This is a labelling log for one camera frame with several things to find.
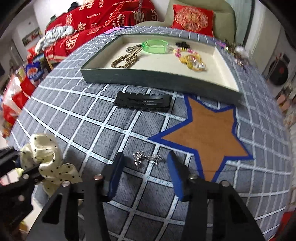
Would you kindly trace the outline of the grey white crumpled cloth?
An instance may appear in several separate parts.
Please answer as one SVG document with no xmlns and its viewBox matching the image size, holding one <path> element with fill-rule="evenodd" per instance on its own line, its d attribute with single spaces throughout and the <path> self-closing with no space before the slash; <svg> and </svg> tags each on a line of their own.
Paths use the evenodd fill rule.
<svg viewBox="0 0 296 241">
<path fill-rule="evenodd" d="M 37 42 L 35 47 L 35 53 L 39 54 L 41 51 L 45 51 L 46 48 L 53 45 L 60 39 L 63 39 L 75 32 L 71 25 L 55 26 L 48 30 L 43 38 Z"/>
</svg>

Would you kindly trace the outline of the green transparent bangle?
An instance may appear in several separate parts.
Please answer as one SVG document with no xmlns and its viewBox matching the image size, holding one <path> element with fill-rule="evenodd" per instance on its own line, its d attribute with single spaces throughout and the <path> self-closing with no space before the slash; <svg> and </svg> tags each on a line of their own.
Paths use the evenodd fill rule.
<svg viewBox="0 0 296 241">
<path fill-rule="evenodd" d="M 173 48 L 164 40 L 147 40 L 141 43 L 142 50 L 151 54 L 170 53 Z"/>
</svg>

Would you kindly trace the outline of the white washing machine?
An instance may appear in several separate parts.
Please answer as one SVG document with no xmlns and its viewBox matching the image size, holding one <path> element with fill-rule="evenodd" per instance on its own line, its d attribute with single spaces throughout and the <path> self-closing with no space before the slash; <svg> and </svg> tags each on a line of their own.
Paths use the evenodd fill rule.
<svg viewBox="0 0 296 241">
<path fill-rule="evenodd" d="M 287 39 L 279 39 L 263 76 L 272 87 L 284 85 L 295 67 L 295 49 Z"/>
</svg>

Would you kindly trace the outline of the pile of beaded jewelry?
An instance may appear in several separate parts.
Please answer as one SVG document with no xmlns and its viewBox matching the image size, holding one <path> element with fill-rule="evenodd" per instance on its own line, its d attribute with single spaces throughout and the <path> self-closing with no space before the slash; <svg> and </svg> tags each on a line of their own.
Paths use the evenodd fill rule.
<svg viewBox="0 0 296 241">
<path fill-rule="evenodd" d="M 250 63 L 249 53 L 240 44 L 230 43 L 227 39 L 224 41 L 224 50 L 233 56 L 236 65 L 245 69 L 245 65 Z"/>
</svg>

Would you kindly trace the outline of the brown star patch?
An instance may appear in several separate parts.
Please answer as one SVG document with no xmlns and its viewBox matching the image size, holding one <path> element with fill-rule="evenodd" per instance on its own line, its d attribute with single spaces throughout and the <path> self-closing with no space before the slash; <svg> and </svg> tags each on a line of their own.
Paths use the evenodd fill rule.
<svg viewBox="0 0 296 241">
<path fill-rule="evenodd" d="M 253 158 L 236 135 L 235 106 L 213 109 L 188 95 L 184 101 L 187 119 L 149 140 L 193 154 L 198 173 L 211 182 L 216 182 L 227 161 Z"/>
</svg>

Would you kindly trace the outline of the green cream-lined jewelry tray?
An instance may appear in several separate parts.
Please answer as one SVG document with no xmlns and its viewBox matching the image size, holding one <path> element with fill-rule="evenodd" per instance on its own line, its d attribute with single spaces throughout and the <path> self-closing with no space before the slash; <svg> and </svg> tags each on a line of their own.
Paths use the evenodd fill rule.
<svg viewBox="0 0 296 241">
<path fill-rule="evenodd" d="M 205 70 L 197 72 L 181 63 L 173 51 L 164 54 L 140 51 L 129 68 L 112 68 L 111 63 L 133 47 L 148 40 L 164 40 L 175 48 L 183 38 L 169 35 L 121 34 L 106 43 L 80 69 L 87 83 L 136 85 L 149 88 L 195 94 L 227 104 L 238 104 L 242 90 L 234 68 L 226 61 L 220 48 L 186 40 L 205 63 Z"/>
</svg>

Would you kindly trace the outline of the red embroidered cushion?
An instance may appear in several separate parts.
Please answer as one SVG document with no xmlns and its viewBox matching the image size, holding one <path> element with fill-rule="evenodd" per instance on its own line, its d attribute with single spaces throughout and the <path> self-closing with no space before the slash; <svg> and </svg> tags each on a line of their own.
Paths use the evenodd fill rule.
<svg viewBox="0 0 296 241">
<path fill-rule="evenodd" d="M 213 37 L 214 12 L 193 6 L 173 5 L 172 28 Z"/>
</svg>

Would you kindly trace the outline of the red bedspread with characters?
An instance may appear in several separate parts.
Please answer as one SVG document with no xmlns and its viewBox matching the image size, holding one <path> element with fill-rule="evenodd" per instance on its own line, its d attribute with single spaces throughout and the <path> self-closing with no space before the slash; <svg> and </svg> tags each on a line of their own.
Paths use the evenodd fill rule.
<svg viewBox="0 0 296 241">
<path fill-rule="evenodd" d="M 94 37 L 116 27 L 134 26 L 144 21 L 157 21 L 158 14 L 151 1 L 88 1 L 63 13 L 46 27 L 72 26 L 74 33 L 53 42 L 44 50 L 48 62 L 59 63 Z"/>
</svg>

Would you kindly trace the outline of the blue snack bag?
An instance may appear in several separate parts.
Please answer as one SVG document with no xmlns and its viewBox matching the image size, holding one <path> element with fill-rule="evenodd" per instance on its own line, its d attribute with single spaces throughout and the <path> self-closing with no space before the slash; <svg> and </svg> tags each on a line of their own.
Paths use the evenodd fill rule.
<svg viewBox="0 0 296 241">
<path fill-rule="evenodd" d="M 44 70 L 40 62 L 29 63 L 25 67 L 25 73 L 29 80 L 38 81 L 43 76 Z"/>
</svg>

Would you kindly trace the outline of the small black claw clip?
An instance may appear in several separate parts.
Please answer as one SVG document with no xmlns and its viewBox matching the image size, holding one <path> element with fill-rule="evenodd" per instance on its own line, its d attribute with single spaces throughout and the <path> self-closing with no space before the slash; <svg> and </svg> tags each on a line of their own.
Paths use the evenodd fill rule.
<svg viewBox="0 0 296 241">
<path fill-rule="evenodd" d="M 176 46 L 179 48 L 190 49 L 191 46 L 188 45 L 186 42 L 176 42 Z"/>
</svg>

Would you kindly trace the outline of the grey grid tablecloth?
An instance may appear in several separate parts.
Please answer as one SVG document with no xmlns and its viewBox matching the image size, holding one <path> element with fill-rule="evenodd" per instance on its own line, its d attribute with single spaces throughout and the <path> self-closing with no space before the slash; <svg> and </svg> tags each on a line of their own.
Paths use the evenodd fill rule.
<svg viewBox="0 0 296 241">
<path fill-rule="evenodd" d="M 182 42 L 194 40 L 220 48 L 238 77 L 242 100 L 227 104 L 177 91 L 87 83 L 81 67 L 121 34 L 169 35 L 183 38 Z M 172 51 L 189 69 L 205 70 L 201 55 L 192 47 L 176 46 Z M 126 53 L 112 62 L 111 67 L 129 68 L 137 61 L 138 53 Z M 114 101 L 120 91 L 168 94 L 172 97 L 171 107 L 166 113 L 118 108 Z M 126 164 L 118 192 L 106 206 L 111 238 L 179 240 L 187 204 L 182 204 L 173 193 L 166 160 L 158 166 L 143 162 L 137 167 L 132 154 L 144 151 L 147 156 L 159 154 L 165 158 L 173 151 L 192 172 L 198 173 L 193 154 L 149 140 L 187 119 L 186 95 L 213 109 L 236 107 L 236 135 L 253 158 L 227 161 L 216 182 L 227 180 L 234 186 L 264 238 L 270 239 L 280 226 L 290 192 L 292 165 L 287 129 L 260 72 L 251 65 L 245 69 L 236 65 L 234 58 L 213 38 L 164 27 L 126 27 L 93 38 L 58 64 L 39 84 L 17 118 L 8 142 L 21 148 L 33 134 L 51 134 L 61 149 L 63 162 L 73 164 L 84 180 L 110 164 L 117 152 L 123 152 Z"/>
</svg>

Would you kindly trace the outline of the large black hair clip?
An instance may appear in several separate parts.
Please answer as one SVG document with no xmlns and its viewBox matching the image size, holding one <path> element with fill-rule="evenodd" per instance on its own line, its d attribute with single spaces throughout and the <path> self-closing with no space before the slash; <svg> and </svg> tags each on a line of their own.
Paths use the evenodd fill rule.
<svg viewBox="0 0 296 241">
<path fill-rule="evenodd" d="M 136 110 L 150 110 L 167 112 L 171 107 L 172 97 L 168 94 L 149 95 L 129 92 L 118 92 L 114 106 Z"/>
</svg>

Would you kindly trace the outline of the small dark metal hair clip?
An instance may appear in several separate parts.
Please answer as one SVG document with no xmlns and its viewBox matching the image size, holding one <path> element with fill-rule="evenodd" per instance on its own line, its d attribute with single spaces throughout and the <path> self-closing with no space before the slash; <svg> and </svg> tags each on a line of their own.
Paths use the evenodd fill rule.
<svg viewBox="0 0 296 241">
<path fill-rule="evenodd" d="M 133 53 L 137 54 L 141 50 L 142 50 L 142 45 L 138 44 L 138 45 L 135 45 L 135 46 L 127 47 L 126 48 L 126 53 L 128 53 L 128 54 L 133 54 Z"/>
</svg>

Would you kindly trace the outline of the cream polka dot scrunchie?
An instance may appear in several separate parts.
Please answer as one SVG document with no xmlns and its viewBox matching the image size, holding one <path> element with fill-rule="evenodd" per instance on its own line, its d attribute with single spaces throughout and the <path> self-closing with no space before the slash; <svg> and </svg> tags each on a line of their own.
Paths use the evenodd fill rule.
<svg viewBox="0 0 296 241">
<path fill-rule="evenodd" d="M 76 167 L 63 162 L 58 142 L 51 134 L 33 134 L 21 149 L 20 165 L 23 170 L 38 167 L 38 173 L 44 178 L 41 181 L 43 190 L 48 196 L 52 196 L 64 181 L 82 182 Z"/>
</svg>

